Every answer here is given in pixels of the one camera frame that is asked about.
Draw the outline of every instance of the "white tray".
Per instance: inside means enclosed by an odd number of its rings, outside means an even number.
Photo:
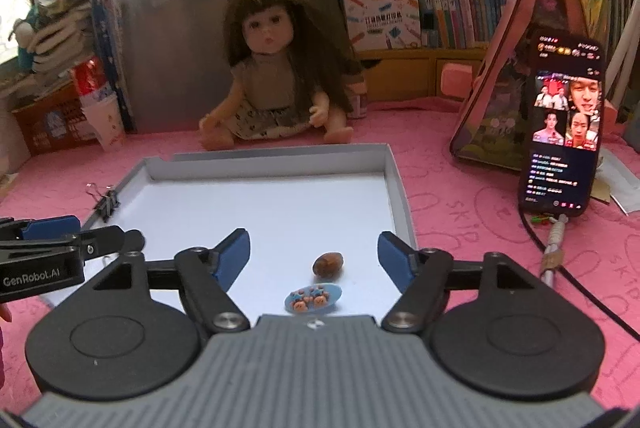
[[[380,321],[399,297],[378,263],[382,231],[415,248],[414,229],[388,145],[265,148],[144,159],[116,188],[121,206],[108,222],[137,229],[148,261],[192,246],[213,248],[236,228],[251,239],[251,258],[229,296],[252,322],[286,314],[291,291],[314,283],[312,264],[340,251],[342,298],[332,314]],[[83,229],[103,226],[94,214]],[[88,261],[87,278],[109,261]],[[57,305],[75,288],[44,295]],[[175,291],[155,300],[182,309]]]

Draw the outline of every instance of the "gray gripper base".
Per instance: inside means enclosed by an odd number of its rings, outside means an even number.
[[[601,413],[588,394],[541,404],[479,394],[417,336],[370,317],[264,316],[214,336],[149,395],[85,404],[46,394],[24,418],[36,428],[578,428]]]

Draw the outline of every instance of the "doll hand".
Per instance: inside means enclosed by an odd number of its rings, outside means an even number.
[[[219,121],[215,119],[212,114],[207,114],[200,120],[198,128],[202,134],[205,134],[206,132],[210,132],[212,129],[215,129],[218,125],[220,125]]]
[[[6,303],[0,304],[0,318],[2,318],[5,322],[11,323],[11,311]]]
[[[329,119],[329,108],[314,105],[309,109],[311,113],[311,117],[309,118],[309,123],[311,123],[316,129],[318,127],[322,127],[326,121]]]

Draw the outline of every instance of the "round black disc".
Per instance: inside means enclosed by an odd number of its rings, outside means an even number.
[[[146,300],[96,309],[80,319],[55,309],[30,332],[26,359],[41,390],[85,401],[123,400],[171,382],[199,354],[196,328],[172,307]]]
[[[450,310],[434,325],[434,355],[455,378],[498,397],[549,400],[591,390],[604,357],[598,326],[568,303],[519,305],[476,301]]]

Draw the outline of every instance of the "black cable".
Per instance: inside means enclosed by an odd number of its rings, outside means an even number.
[[[522,225],[524,226],[524,229],[527,231],[527,233],[531,237],[531,240],[535,243],[538,249],[542,251],[542,253],[544,253],[546,249],[545,244],[540,240],[536,232],[533,231],[533,228],[529,224],[529,221],[527,221],[527,218],[524,216],[524,211],[520,206],[518,206],[518,213],[520,214],[520,220],[522,221]],[[564,267],[564,265],[561,265],[558,267],[558,273],[560,273],[560,275],[565,277],[567,281],[571,285],[573,285],[584,297],[586,297],[587,300],[593,303],[594,306],[596,306],[598,309],[604,312],[611,320],[613,320],[620,327],[622,327],[622,329],[627,334],[629,334],[629,336],[635,339],[636,342],[640,342],[640,334],[638,333],[638,331],[636,331],[631,325],[626,323],[620,316],[615,314],[611,309],[609,309],[606,305],[604,305],[604,303],[602,303],[596,296],[594,296],[594,294],[591,291],[589,291],[585,286],[583,286],[578,281],[578,279],[574,277],[574,275],[569,273],[569,271],[567,270],[567,268]]]

